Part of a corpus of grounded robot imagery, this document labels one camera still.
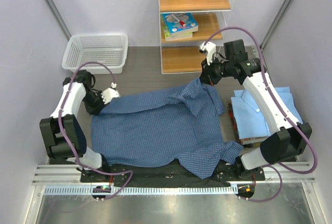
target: light purple wall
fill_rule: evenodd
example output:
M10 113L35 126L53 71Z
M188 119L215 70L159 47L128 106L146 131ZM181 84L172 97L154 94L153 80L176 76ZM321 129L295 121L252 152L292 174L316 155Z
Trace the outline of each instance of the light purple wall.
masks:
M262 41L283 0L236 0L229 25L252 31ZM54 0L70 32L125 32L130 46L158 46L158 0ZM244 38L229 31L225 41Z
M314 172L325 214L332 221L332 5L331 0L294 0L266 48L276 86L290 86L310 123L319 163ZM312 160L306 149L304 159Z
M228 26L249 30L261 44L284 0L236 0L229 16ZM240 31L226 31L224 41L243 39L247 45L254 42Z
M0 0L1 223L24 222L36 166L46 157L38 124L61 96L65 47L44 0Z
M126 33L130 46L158 46L158 0L53 0L72 35Z

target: shirt collar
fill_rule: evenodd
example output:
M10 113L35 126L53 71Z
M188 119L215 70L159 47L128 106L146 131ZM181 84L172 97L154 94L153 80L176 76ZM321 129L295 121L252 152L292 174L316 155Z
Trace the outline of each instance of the shirt collar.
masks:
M256 113L260 113L260 109L255 102L254 98L251 96L251 94L247 90L243 90L241 99L252 108Z

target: stack of folded shirts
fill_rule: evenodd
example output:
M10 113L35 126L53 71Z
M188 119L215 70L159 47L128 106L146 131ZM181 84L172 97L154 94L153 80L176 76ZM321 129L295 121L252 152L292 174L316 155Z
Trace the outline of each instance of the stack of folded shirts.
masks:
M276 91L290 112L302 123L290 88L276 88ZM230 103L234 126L243 145L262 142L271 135L262 112L247 90L235 90Z

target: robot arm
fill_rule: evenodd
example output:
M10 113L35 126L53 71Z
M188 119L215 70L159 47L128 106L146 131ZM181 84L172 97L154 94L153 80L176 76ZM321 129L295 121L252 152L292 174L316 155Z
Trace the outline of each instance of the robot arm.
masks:
M200 46L200 52L207 54L206 59L202 62L201 82L215 85L223 77L237 79L255 99L266 119L270 132L273 133L262 142L259 148L237 158L236 165L240 172L250 171L266 164L274 164L302 154L306 142L283 117L267 91L261 74L260 60L249 60L244 49L243 40L236 40L224 44L226 59L219 61L214 57L214 54L209 53L209 50L215 52L215 48L211 48L212 44L208 42L208 48L204 44ZM309 138L312 132L310 125L299 123L275 91L268 73L265 72L265 75L269 88L280 102L285 113Z
M64 80L63 94L57 108L50 118L40 121L39 127L48 157L74 162L75 157L61 135L58 125L59 110L68 91L70 80L70 77ZM93 89L94 84L95 77L88 71L82 70L77 73L72 84L71 93L62 111L62 122L68 137L80 156L80 162L91 168L99 169L106 168L106 159L102 154L96 153L87 147L86 138L77 121L78 110L81 102L84 102L85 108L90 115L98 115L113 98L120 97L120 94L115 89L116 84L114 83L111 85L112 88L108 88L103 92Z

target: gray table surface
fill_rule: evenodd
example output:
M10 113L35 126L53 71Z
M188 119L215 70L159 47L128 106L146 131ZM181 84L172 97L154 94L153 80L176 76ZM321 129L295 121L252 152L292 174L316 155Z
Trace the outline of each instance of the gray table surface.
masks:
M254 57L251 48L247 48L247 52L249 58ZM199 76L200 73L161 74L159 47L129 47L123 71L121 74L115 75L117 89L121 96L180 86ZM104 90L110 86L111 81L110 75L96 75L95 88ZM227 106L233 96L233 90L243 89L243 87L233 78L223 78L216 85L216 89ZM91 147L91 116L87 114L83 104L78 113L78 122L87 138L88 146ZM227 113L220 117L220 128L224 141L235 139L232 122Z

